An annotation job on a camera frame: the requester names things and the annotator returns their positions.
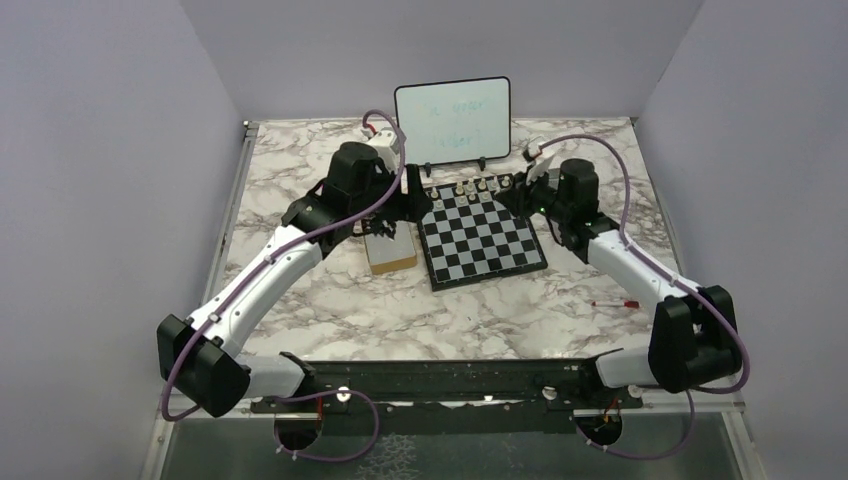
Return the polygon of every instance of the marble surface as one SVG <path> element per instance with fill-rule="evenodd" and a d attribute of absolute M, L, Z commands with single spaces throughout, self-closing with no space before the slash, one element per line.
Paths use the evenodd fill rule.
<path fill-rule="evenodd" d="M 591 133 L 624 156 L 632 175 L 628 233 L 666 265 L 674 266 L 664 222 L 628 119 L 515 120 L 513 154 L 490 162 L 493 173 L 524 168 L 520 151 L 530 140 Z M 356 119 L 273 121 L 261 125 L 227 258 L 229 281 L 253 258 L 280 223 L 289 203 L 326 175 L 344 141 L 361 140 Z M 558 160 L 595 163 L 601 209 L 621 215 L 624 188 L 615 159 L 588 140 L 561 144 Z M 476 164 L 435 169 L 425 188 L 478 175 Z M 592 307 L 622 300 L 610 277 L 557 246 L 543 218 L 533 219 L 549 267 L 510 278 L 433 293 L 417 229 L 415 268 L 373 276 L 362 239 L 349 239 L 301 278 L 271 309 L 245 345 L 246 354 L 291 351 L 311 360 L 428 360 L 585 357 L 645 345 L 648 314 L 639 309 Z"/>

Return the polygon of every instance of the chessboard border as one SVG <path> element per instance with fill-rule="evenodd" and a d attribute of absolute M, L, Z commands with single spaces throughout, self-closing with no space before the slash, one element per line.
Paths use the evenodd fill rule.
<path fill-rule="evenodd" d="M 513 179 L 513 175 L 506 174 L 497 174 L 492 173 L 491 175 L 481 175 L 481 178 L 487 177 L 496 177 L 498 181 L 500 181 L 501 177 L 509 177 L 510 181 Z M 433 185 L 432 187 L 427 187 L 427 189 L 431 188 L 444 188 L 450 183 L 442 183 L 439 185 Z M 430 248 L 427 244 L 427 234 L 424 233 L 424 220 L 422 219 L 419 222 L 416 222 L 418 227 L 418 241 L 421 243 L 421 254 L 424 256 L 424 263 L 427 265 L 427 275 L 430 277 L 430 287 L 433 292 L 441 292 L 443 290 L 448 290 L 450 288 L 461 287 L 463 285 L 473 285 L 475 283 L 480 283 L 486 280 L 490 280 L 492 278 L 506 278 L 512 277 L 515 275 L 523 275 L 525 273 L 538 272 L 539 270 L 544 270 L 548 268 L 548 259 L 545 256 L 545 251 L 542 249 L 542 244 L 539 242 L 539 237 L 536 235 L 536 227 L 533 226 L 533 222 L 529 218 L 524 219 L 527 222 L 527 226 L 530 229 L 530 235 L 533 237 L 533 241 L 536 243 L 536 249 L 539 251 L 539 257 L 541 260 L 538 263 L 534 263 L 532 265 L 523 265 L 520 267 L 513 267 L 509 270 L 498 270 L 497 272 L 488 272 L 480 275 L 474 275 L 473 277 L 464 277 L 458 278 L 456 280 L 448 280 L 446 282 L 438 282 L 436 280 L 436 272 L 433 268 L 433 258 L 428 255 Z"/>

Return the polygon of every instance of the white wall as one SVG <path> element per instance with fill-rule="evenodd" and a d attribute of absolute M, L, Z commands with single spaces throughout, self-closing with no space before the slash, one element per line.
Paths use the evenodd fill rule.
<path fill-rule="evenodd" d="M 507 75 L 518 116 L 638 115 L 702 0 L 182 0 L 242 115 L 393 110 Z"/>
<path fill-rule="evenodd" d="M 240 116 L 176 0 L 4 0 L 0 99 L 0 477 L 135 478 Z"/>
<path fill-rule="evenodd" d="M 636 129 L 687 273 L 734 295 L 775 479 L 848 469 L 846 45 L 845 0 L 706 0 Z"/>

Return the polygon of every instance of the black and white checkered board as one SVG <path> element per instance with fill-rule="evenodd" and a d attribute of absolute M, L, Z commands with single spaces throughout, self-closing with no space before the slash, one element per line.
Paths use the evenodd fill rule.
<path fill-rule="evenodd" d="M 482 189 L 463 182 L 461 194 L 457 184 L 427 189 L 438 198 L 431 196 L 433 211 L 418 222 L 418 233 L 433 291 L 547 268 L 530 222 L 492 198 L 504 179 L 511 183 L 512 175 L 485 177 Z"/>

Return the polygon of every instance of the purple cable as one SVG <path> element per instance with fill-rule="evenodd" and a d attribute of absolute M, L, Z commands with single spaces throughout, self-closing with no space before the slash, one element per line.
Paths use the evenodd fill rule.
<path fill-rule="evenodd" d="M 365 400 L 365 403 L 367 403 L 368 406 L 371 407 L 371 412 L 374 414 L 374 432 L 371 434 L 371 439 L 368 441 L 368 443 L 365 444 L 364 447 L 362 447 L 361 450 L 359 450 L 356 453 L 350 454 L 350 455 L 345 455 L 344 457 L 324 457 L 324 456 L 321 456 L 321 455 L 312 455 L 312 454 L 309 454 L 309 453 L 300 453 L 300 450 L 297 450 L 297 451 L 289 450 L 288 448 L 283 446 L 282 442 L 280 441 L 279 431 L 277 429 L 277 426 L 275 425 L 274 426 L 274 442 L 277 443 L 277 453 L 282 451 L 282 452 L 288 453 L 289 455 L 293 455 L 295 458 L 300 457 L 300 458 L 305 458 L 307 460 L 315 460 L 315 461 L 318 461 L 318 462 L 326 462 L 326 463 L 349 462 L 351 460 L 355 460 L 355 459 L 365 455 L 366 453 L 368 453 L 374 447 L 374 444 L 377 443 L 377 437 L 380 434 L 380 413 L 377 411 L 377 405 L 374 404 L 373 400 L 368 398 L 368 395 L 365 395 L 362 392 L 357 392 L 356 390 L 328 390 L 326 392 L 313 393 L 312 395 L 304 395 L 302 397 L 290 397 L 290 398 L 274 397 L 274 401 L 276 401 L 277 403 L 297 403 L 297 402 L 306 402 L 306 401 L 309 401 L 309 400 L 315 400 L 317 398 L 323 398 L 323 397 L 326 397 L 328 395 L 337 395 L 337 394 L 356 395 L 357 397 Z"/>
<path fill-rule="evenodd" d="M 263 269 L 265 269 L 265 267 L 267 267 L 268 265 L 272 265 L 279 256 L 281 256 L 282 254 L 289 251 L 292 247 L 294 247 L 295 245 L 298 245 L 300 243 L 303 243 L 305 241 L 311 240 L 311 239 L 313 239 L 313 238 L 315 238 L 319 235 L 323 235 L 325 233 L 332 232 L 333 230 L 336 230 L 337 228 L 341 228 L 341 227 L 350 225 L 351 223 L 354 223 L 354 222 L 361 220 L 362 218 L 373 213 L 378 208 L 382 207 L 383 204 L 386 203 L 389 200 L 389 198 L 392 196 L 392 194 L 395 193 L 395 190 L 400 188 L 400 179 L 401 179 L 401 176 L 403 175 L 403 168 L 406 165 L 406 148 L 405 148 L 406 135 L 404 135 L 404 133 L 400 129 L 400 127 L 394 122 L 394 120 L 392 120 L 392 117 L 388 113 L 386 113 L 382 110 L 376 110 L 375 109 L 375 110 L 368 110 L 367 112 L 365 112 L 365 115 L 362 116 L 362 126 L 363 127 L 368 126 L 368 118 L 372 115 L 377 115 L 379 117 L 382 117 L 384 120 L 389 122 L 389 125 L 391 125 L 392 129 L 395 131 L 395 135 L 398 136 L 398 142 L 400 144 L 400 149 L 399 149 L 400 160 L 398 161 L 397 175 L 395 175 L 395 179 L 392 182 L 392 184 L 389 186 L 389 189 L 386 190 L 386 193 L 384 193 L 382 197 L 380 197 L 376 202 L 374 202 L 373 205 L 366 208 L 365 210 L 363 210 L 359 213 L 356 213 L 354 215 L 351 215 L 350 217 L 345 218 L 344 220 L 340 220 L 336 223 L 332 223 L 332 224 L 327 225 L 325 227 L 321 227 L 317 230 L 313 230 L 313 231 L 307 233 L 306 235 L 303 235 L 302 237 L 296 238 L 296 239 L 292 240 L 291 242 L 283 245 L 282 247 L 274 250 L 274 252 L 271 253 L 271 255 L 270 255 L 271 261 L 268 262 L 267 260 L 263 259 L 258 265 L 256 265 L 256 267 L 253 270 L 251 270 L 251 272 L 248 273 L 244 277 L 244 279 L 241 282 L 239 282 L 238 285 L 236 285 L 236 287 L 233 289 L 233 291 L 230 292 L 229 295 L 227 295 L 227 297 L 224 299 L 224 301 L 221 302 L 220 305 L 218 305 L 218 307 L 213 312 L 215 315 L 220 316 L 224 312 L 224 310 L 226 310 L 227 307 L 229 307 L 235 301 L 235 299 L 239 296 L 239 294 L 241 294 L 241 292 L 243 292 L 244 289 L 247 288 L 247 286 L 250 284 L 250 282 L 252 282 L 253 279 L 256 278 L 256 276 L 259 275 L 259 273 L 262 272 Z M 185 363 L 189 352 L 191 352 L 191 349 L 194 348 L 194 346 L 197 344 L 198 341 L 200 341 L 200 337 L 202 337 L 203 334 L 206 333 L 206 330 L 208 330 L 209 328 L 212 327 L 213 323 L 215 323 L 215 322 L 207 319 L 206 322 L 204 322 L 203 325 L 196 332 L 194 332 L 194 335 L 192 335 L 191 338 L 189 338 L 188 342 L 186 342 L 185 346 L 180 351 L 180 354 L 177 356 L 177 359 L 174 361 L 173 367 L 171 367 L 171 373 L 168 375 L 168 380 L 165 382 L 165 386 L 162 389 L 162 396 L 159 399 L 159 410 L 162 412 L 162 418 L 164 418 L 166 421 L 176 422 L 178 420 L 182 420 L 183 418 L 191 415 L 192 413 L 194 413 L 194 412 L 196 412 L 197 410 L 200 409 L 199 405 L 195 405 L 195 406 L 189 408 L 188 410 L 186 410 L 182 413 L 179 413 L 177 415 L 171 415 L 171 413 L 168 411 L 168 403 L 171 399 L 171 392 L 174 390 L 174 384 L 176 384 L 176 382 L 177 382 L 177 375 L 180 373 L 180 369 L 182 369 L 182 366 Z"/>
<path fill-rule="evenodd" d="M 563 135 L 561 137 L 557 137 L 553 140 L 543 143 L 539 146 L 539 149 L 541 150 L 550 147 L 551 145 L 554 145 L 556 143 L 577 138 L 592 140 L 594 142 L 600 143 L 601 145 L 606 147 L 607 150 L 610 151 L 610 153 L 612 153 L 616 160 L 618 160 L 618 165 L 619 167 L 621 167 L 621 173 L 624 176 L 624 209 L 621 212 L 621 222 L 619 222 L 620 227 L 618 229 L 618 233 L 621 237 L 621 242 L 624 244 L 624 246 L 633 253 L 633 256 L 635 256 L 642 263 L 647 265 L 648 268 L 653 270 L 657 275 L 663 277 L 666 281 L 671 282 L 672 285 L 683 290 L 687 294 L 692 295 L 692 298 L 694 298 L 701 305 L 703 305 L 704 308 L 706 308 L 707 311 L 709 311 L 716 318 L 716 320 L 718 320 L 721 326 L 727 331 L 730 338 L 733 339 L 733 342 L 736 343 L 736 346 L 739 347 L 739 352 L 742 355 L 742 375 L 740 375 L 739 381 L 737 381 L 734 385 L 730 387 L 695 387 L 693 388 L 693 390 L 712 394 L 727 394 L 738 392 L 742 389 L 742 387 L 745 386 L 746 383 L 748 383 L 748 379 L 751 376 L 751 358 L 748 355 L 748 349 L 745 347 L 745 343 L 742 342 L 742 338 L 739 337 L 739 334 L 736 333 L 736 330 L 733 328 L 733 326 L 730 325 L 730 322 L 727 321 L 727 318 L 725 318 L 724 315 L 722 315 L 721 312 L 718 311 L 718 309 L 716 309 L 710 302 L 708 302 L 706 298 L 704 298 L 696 290 L 690 288 L 688 285 L 677 280 L 674 275 L 669 273 L 662 265 L 651 260 L 651 258 L 647 254 L 642 252 L 641 249 L 635 243 L 630 241 L 624 231 L 624 226 L 627 224 L 627 217 L 630 213 L 630 174 L 627 172 L 627 166 L 624 165 L 624 159 L 621 158 L 621 155 L 618 153 L 618 151 L 616 151 L 616 149 L 612 145 L 610 145 L 609 142 L 607 142 L 606 140 L 585 133 L 575 133 L 571 135 Z"/>
<path fill-rule="evenodd" d="M 585 440 L 586 444 L 592 448 L 600 450 L 608 455 L 612 455 L 614 457 L 626 458 L 628 460 L 662 460 L 663 458 L 668 458 L 680 453 L 681 450 L 686 448 L 686 445 L 689 444 L 689 440 L 692 438 L 692 432 L 695 430 L 695 401 L 692 399 L 692 394 L 689 393 L 689 390 L 684 391 L 686 394 L 686 398 L 689 400 L 689 425 L 686 426 L 686 432 L 683 434 L 683 437 L 680 439 L 677 445 L 673 448 L 666 450 L 662 453 L 652 453 L 652 454 L 639 454 L 639 453 L 628 453 L 622 452 L 620 450 L 615 450 L 612 448 L 604 447 L 603 445 L 597 444 L 589 439 L 586 436 L 586 433 L 583 430 L 580 430 L 580 427 L 577 427 L 577 433 L 580 434 Z"/>

